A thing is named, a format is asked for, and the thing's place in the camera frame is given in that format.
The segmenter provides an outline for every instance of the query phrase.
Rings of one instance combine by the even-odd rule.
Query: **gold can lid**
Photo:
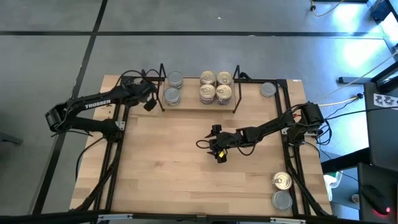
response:
[[[232,75],[229,72],[220,72],[217,75],[217,81],[222,85],[230,85],[232,82]]]
[[[219,99],[229,99],[232,96],[232,89],[228,85],[219,85],[216,94]]]
[[[205,84],[200,87],[199,95],[205,99],[212,98],[216,95],[216,88],[213,85]]]
[[[293,184],[292,178],[286,172],[278,172],[274,174],[272,177],[272,183],[281,190],[288,190]]]
[[[200,81],[204,84],[212,84],[216,81],[216,75],[212,71],[204,71],[200,75]]]

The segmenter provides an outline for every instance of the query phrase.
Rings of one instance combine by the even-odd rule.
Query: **tin can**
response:
[[[167,81],[170,87],[181,89],[183,84],[183,77],[179,72],[172,72],[167,75]]]
[[[286,172],[278,172],[272,176],[271,181],[279,190],[288,190],[293,182],[290,175]]]
[[[199,97],[200,101],[206,105],[214,101],[216,95],[216,88],[213,85],[206,84],[200,87]]]
[[[212,71],[204,71],[201,75],[200,75],[200,84],[201,85],[213,85],[215,86],[216,84],[216,75],[214,74],[214,72]]]
[[[260,89],[261,95],[265,97],[272,97],[276,93],[276,87],[274,84],[266,82],[262,84],[261,89]]]
[[[280,190],[272,194],[272,204],[279,210],[287,210],[293,205],[293,200],[287,191]]]
[[[228,85],[232,83],[232,75],[229,72],[220,72],[217,74],[217,84],[218,85]]]
[[[164,100],[169,106],[177,106],[180,103],[180,90],[168,88],[164,91]]]
[[[232,97],[232,89],[228,85],[219,85],[216,89],[217,103],[227,105]]]

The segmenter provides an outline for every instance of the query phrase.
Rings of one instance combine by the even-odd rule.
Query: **white cable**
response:
[[[347,86],[353,84],[354,82],[360,80],[361,78],[365,77],[366,75],[369,75],[369,73],[373,72],[375,69],[377,69],[378,67],[380,67],[382,64],[384,64],[386,61],[388,61],[390,58],[392,58],[393,56],[395,56],[395,55],[397,55],[397,54],[398,54],[398,51],[396,51],[396,52],[393,53],[390,57],[388,57],[388,58],[386,58],[385,60],[383,60],[380,64],[376,65],[376,67],[372,68],[370,71],[366,72],[363,76],[358,77],[358,78],[355,79],[354,81],[352,81],[352,82],[350,82],[350,83],[348,83],[348,84],[345,84],[345,85],[339,87],[337,90],[335,90],[335,91],[333,91],[333,92],[331,92],[331,93],[328,93],[328,94],[324,95],[323,97],[321,97],[321,98],[319,98],[319,99],[317,99],[317,100],[314,100],[313,102],[317,102],[317,101],[319,101],[319,100],[322,100],[322,99],[324,99],[325,97],[330,96],[330,95],[336,93],[337,91],[341,90],[342,88],[347,87]]]

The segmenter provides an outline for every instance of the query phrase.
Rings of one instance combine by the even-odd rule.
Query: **desk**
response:
[[[379,108],[374,105],[373,94],[380,94],[375,83],[365,83],[364,95],[366,109]],[[398,97],[398,89],[386,95]],[[392,109],[370,111],[366,113],[369,147],[356,152],[322,162],[324,173],[347,169],[359,162],[373,164],[398,171],[398,111]]]
[[[117,79],[118,76],[106,75],[101,92],[109,91]],[[302,82],[288,80],[287,84],[291,104],[305,102]],[[236,128],[258,126],[276,118],[275,98],[264,98],[260,86],[241,84],[242,101],[235,114],[230,111],[162,112],[159,106],[151,112],[140,105],[131,108],[111,210],[291,217],[291,210],[280,211],[271,204],[272,193],[276,191],[271,176],[285,170],[279,132],[265,137],[251,156],[229,150],[225,164],[217,164],[214,157],[195,146],[197,140],[210,133],[212,124],[222,124],[223,131],[233,132]],[[94,119],[112,117],[113,111],[112,106],[97,108]],[[87,145],[101,137],[94,134],[88,138]],[[101,141],[84,154],[70,208],[79,206],[97,184],[105,145],[106,141]],[[308,189],[323,209],[331,213],[318,152],[304,145],[300,153]],[[297,186],[295,189],[298,210],[303,213],[300,191]],[[104,208],[106,192],[107,187],[100,208]]]
[[[391,203],[391,212],[388,215],[380,215],[359,194],[360,210],[359,219],[366,222],[397,223],[397,183],[398,173],[367,164],[358,164],[358,180],[361,185],[370,184],[380,190]]]

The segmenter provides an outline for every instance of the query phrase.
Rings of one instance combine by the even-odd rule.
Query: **table leg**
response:
[[[22,140],[19,138],[15,138],[11,135],[8,134],[4,134],[4,133],[0,133],[0,141],[2,142],[11,142],[17,145],[21,145],[22,144]]]
[[[369,148],[364,148],[356,152],[347,154],[345,156],[337,157],[336,159],[331,159],[322,162],[322,171],[324,174],[335,172],[343,169],[348,169],[356,166],[359,162],[366,164],[370,163]]]

